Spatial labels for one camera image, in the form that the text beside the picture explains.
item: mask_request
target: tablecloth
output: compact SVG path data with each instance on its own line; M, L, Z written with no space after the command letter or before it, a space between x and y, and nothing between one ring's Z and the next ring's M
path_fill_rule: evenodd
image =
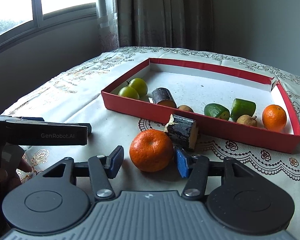
M33 171L31 173L18 171L22 181L26 182L66 156L73 157L76 162L83 162L94 155L108 155L117 145L122 145L125 159L117 177L111 180L111 185L117 194L120 190L181 192L186 180L180 178L173 164L160 172L143 173L135 168L129 158L130 143L140 131L163 130L163 125L107 110L100 93L116 78L149 57L191 60L242 69L269 77L276 76L287 91L300 121L299 76L245 58L211 52L123 47L103 53L61 73L20 98L2 113L13 116L43 117L50 122L89 122L92 125L92 135L86 146L23 146L24 159L31 164ZM212 161L220 161L227 156L236 158L286 190L295 202L295 214L288 231L300 240L300 144L293 154L284 154L200 135L196 152L206 155ZM89 193L89 181L79 179L78 185ZM219 185L220 178L209 178L206 194Z

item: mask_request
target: gray wall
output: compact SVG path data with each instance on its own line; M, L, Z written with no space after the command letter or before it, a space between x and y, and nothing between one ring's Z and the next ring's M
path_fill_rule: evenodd
M52 77L97 56L97 23L47 31L0 54L0 114Z
M300 0L213 0L214 51L300 75Z

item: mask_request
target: orange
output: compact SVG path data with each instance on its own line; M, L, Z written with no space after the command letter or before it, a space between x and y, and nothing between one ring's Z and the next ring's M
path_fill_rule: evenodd
M160 171L173 158L173 144L164 132L145 130L133 139L129 153L133 164L139 170Z
M287 114L281 106L269 105L263 110L262 122L266 129L281 132L287 124Z

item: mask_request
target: mandarin orange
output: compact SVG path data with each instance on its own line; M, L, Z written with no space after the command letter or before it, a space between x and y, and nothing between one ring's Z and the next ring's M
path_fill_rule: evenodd
M281 132L287 124L287 114L281 106L269 105L263 110L262 122L266 129Z
M129 153L131 161L139 170L160 171L173 158L173 144L164 132L145 130L133 139Z

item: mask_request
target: hand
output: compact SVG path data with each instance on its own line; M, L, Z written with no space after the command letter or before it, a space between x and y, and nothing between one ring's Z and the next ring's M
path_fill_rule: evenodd
M32 171L30 165L24 159L22 159L21 162L19 163L18 169L24 172ZM8 176L7 172L4 169L0 168L0 183L5 181L7 179L7 176ZM20 185L21 185L21 180L19 178L19 175L16 172L14 177L9 179L7 183L7 190L8 192L12 191L13 189L15 189Z

